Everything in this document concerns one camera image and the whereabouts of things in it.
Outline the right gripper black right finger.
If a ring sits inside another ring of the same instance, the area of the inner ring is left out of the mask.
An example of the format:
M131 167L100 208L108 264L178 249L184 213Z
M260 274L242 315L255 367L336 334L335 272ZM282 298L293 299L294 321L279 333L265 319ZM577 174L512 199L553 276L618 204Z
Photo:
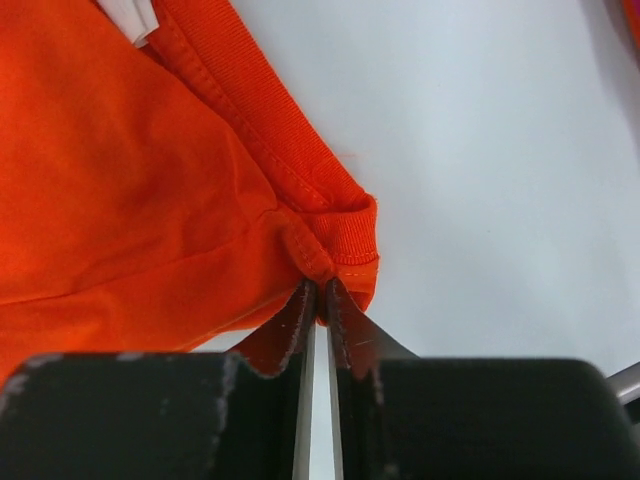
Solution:
M605 377L567 358L423 358L325 288L340 479L635 479Z

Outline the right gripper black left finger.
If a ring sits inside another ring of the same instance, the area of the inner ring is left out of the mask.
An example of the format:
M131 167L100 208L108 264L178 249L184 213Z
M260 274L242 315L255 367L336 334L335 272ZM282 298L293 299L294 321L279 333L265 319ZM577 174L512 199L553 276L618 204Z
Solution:
M48 353L1 389L5 479L305 479L317 288L224 352Z

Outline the orange t shirt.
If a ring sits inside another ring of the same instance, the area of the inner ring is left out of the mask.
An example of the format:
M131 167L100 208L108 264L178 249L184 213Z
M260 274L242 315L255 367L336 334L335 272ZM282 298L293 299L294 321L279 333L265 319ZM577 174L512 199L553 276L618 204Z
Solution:
M1 5L1 373L188 351L303 278L376 286L374 198L227 1L155 1L135 47L95 1Z

